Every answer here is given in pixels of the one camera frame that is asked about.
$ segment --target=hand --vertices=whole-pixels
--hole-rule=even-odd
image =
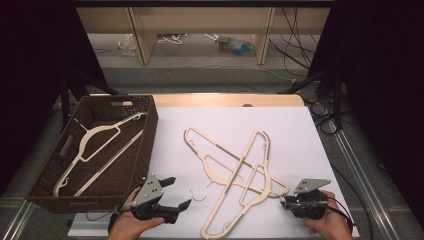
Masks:
[[[328,206],[335,209],[339,209],[335,199],[335,195],[332,192],[321,190],[328,198]],[[352,239],[352,234],[346,223],[346,220],[340,214],[327,209],[324,216],[321,219],[313,220],[310,218],[303,218],[306,226],[310,227],[309,233],[319,233],[324,239],[327,240],[345,240]]]
[[[136,188],[125,202],[134,200],[138,191],[140,191],[140,187]],[[144,221],[138,220],[129,209],[121,209],[121,212],[122,214],[116,219],[110,230],[108,237],[110,240],[138,239],[144,231],[159,226],[165,221],[163,218],[151,218]]]

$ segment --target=hanger hook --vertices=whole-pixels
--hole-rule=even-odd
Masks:
[[[190,189],[191,199],[193,199],[194,201],[197,201],[197,202],[201,202],[201,201],[205,200],[205,199],[206,199],[206,197],[208,196],[208,188],[209,188],[209,186],[210,186],[211,184],[212,184],[212,181],[208,184],[208,186],[206,186],[205,196],[204,196],[202,199],[197,199],[197,198],[195,198],[195,197],[193,196],[193,190],[191,190],[191,189]]]

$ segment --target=white tabletop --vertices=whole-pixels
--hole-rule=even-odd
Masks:
[[[159,122],[150,163],[150,173],[159,179],[176,177],[176,182],[164,188],[160,201],[163,206],[177,207],[191,199],[205,196],[210,183],[203,165],[184,142],[184,130],[196,127],[234,153],[242,154],[255,130],[266,132],[270,139],[269,172],[285,181],[291,188],[302,178],[329,179],[331,184],[322,189],[332,191],[346,206],[339,185],[306,107],[158,107]],[[228,174],[219,167],[215,171]],[[180,213],[176,224],[162,224],[143,233],[143,238],[200,239],[200,230],[225,186],[212,183],[203,201],[192,201]],[[233,186],[228,194],[227,211],[219,217],[211,231],[220,232],[241,209],[238,203],[240,187]],[[90,214],[96,218],[99,214]],[[95,222],[86,214],[77,214],[69,236],[77,238],[106,237],[109,216]],[[227,238],[310,238],[309,229],[301,219],[285,211],[280,199],[268,198],[253,206]],[[354,229],[354,237],[359,234]]]

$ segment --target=brown basket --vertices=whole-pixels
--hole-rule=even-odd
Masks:
[[[133,114],[147,116],[120,125],[121,132],[88,162],[78,161],[68,175],[59,196],[53,189],[79,152],[86,129],[113,125]],[[147,176],[158,114],[152,96],[83,97],[62,132],[56,146],[27,199],[52,213],[111,210],[143,177]],[[81,196],[75,193],[143,129],[143,134],[116,159]],[[87,158],[117,133],[116,129],[95,134],[87,142],[82,157]]]

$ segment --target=floor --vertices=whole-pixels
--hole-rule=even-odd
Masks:
[[[180,36],[173,41],[181,44],[158,42],[149,64],[142,66],[137,56],[123,56],[122,49],[118,48],[125,43],[125,35],[98,34],[89,37],[109,86],[121,93],[275,94],[288,89],[294,79],[303,80],[307,74],[305,68],[288,57],[284,58],[272,45],[269,45],[265,64],[258,65],[254,54],[236,56],[229,50],[220,50],[206,35]],[[252,42],[247,35],[231,37]],[[271,40],[285,51],[287,44],[282,37],[289,39],[289,36],[276,35]],[[319,36],[301,36],[302,47],[311,51],[316,48],[315,41],[318,40]],[[288,46],[286,53],[303,65],[308,63],[296,47]],[[317,85],[313,83],[296,94],[305,102],[313,102]],[[91,87],[88,90],[101,93]],[[353,219],[360,225],[361,239],[420,239],[424,236],[423,230],[384,171],[384,166],[379,164],[360,123],[349,113],[348,100],[343,103],[346,113],[342,119],[343,130],[333,135],[326,134],[334,131],[334,125],[325,121],[317,127],[317,131],[329,161],[341,173],[336,173],[336,177]],[[331,100],[323,99],[319,104],[308,106],[311,107],[311,116],[319,118],[319,113],[330,111]],[[59,137],[61,117],[58,100],[32,154],[22,163],[0,199],[0,233],[4,239],[70,239],[67,233],[74,214],[51,214],[24,200]],[[360,198],[349,183],[358,191]],[[366,211],[359,199],[367,204]],[[366,212],[370,213],[372,233]]]

